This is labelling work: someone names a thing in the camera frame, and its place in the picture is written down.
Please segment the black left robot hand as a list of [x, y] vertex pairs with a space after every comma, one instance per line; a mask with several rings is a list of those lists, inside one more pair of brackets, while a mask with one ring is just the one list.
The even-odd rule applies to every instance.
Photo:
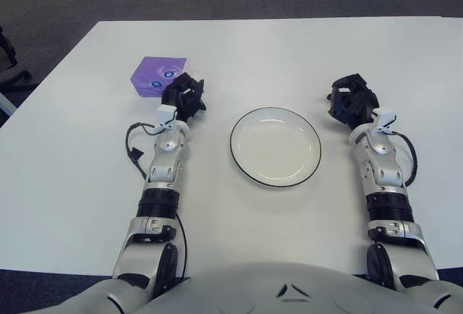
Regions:
[[176, 120], [187, 122], [190, 117], [206, 111], [202, 100], [204, 80], [195, 80], [187, 73], [182, 73], [169, 84], [161, 96], [161, 103], [176, 108]]

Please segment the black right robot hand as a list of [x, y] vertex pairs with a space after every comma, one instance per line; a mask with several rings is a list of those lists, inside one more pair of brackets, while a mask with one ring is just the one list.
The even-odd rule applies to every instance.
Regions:
[[373, 121], [371, 115], [379, 107], [379, 102], [361, 75], [342, 77], [331, 87], [331, 93], [327, 95], [330, 101], [328, 113], [331, 117], [351, 130]]

